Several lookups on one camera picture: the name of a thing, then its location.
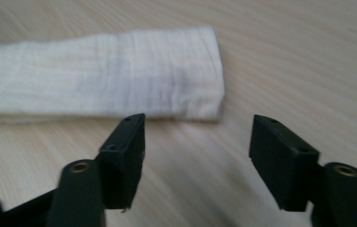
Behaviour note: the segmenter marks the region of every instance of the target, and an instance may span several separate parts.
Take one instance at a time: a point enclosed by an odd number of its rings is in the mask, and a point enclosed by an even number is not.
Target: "towel fold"
[[[0,120],[217,120],[223,69],[209,26],[0,44]]]

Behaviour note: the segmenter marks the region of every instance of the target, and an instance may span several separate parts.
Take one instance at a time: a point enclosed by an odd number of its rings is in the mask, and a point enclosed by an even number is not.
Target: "wood grain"
[[[108,226],[310,226],[277,209],[248,156],[253,114],[273,117],[322,152],[357,166],[357,1],[0,1],[0,43],[133,29],[214,26],[226,97],[219,123],[149,121],[143,178]],[[113,119],[0,125],[6,209],[93,158]]]

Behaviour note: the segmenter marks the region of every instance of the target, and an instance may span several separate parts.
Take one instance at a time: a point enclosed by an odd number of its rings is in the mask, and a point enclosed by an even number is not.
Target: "cloth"
[[[0,44],[0,120],[68,116],[217,120],[223,69],[212,27]]]

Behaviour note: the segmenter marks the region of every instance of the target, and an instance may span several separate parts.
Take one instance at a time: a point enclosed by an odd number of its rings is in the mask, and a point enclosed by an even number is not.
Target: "table surface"
[[[150,120],[132,210],[108,226],[310,226],[277,208],[248,158],[254,114],[357,166],[357,1],[0,1],[0,43],[210,25],[223,61],[217,123]],[[93,158],[118,119],[0,124],[6,209],[57,185],[63,166]]]

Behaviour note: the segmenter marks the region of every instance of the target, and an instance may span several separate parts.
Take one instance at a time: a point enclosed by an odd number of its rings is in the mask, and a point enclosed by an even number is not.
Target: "folded towel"
[[[216,120],[223,69],[209,26],[0,44],[0,120]]]

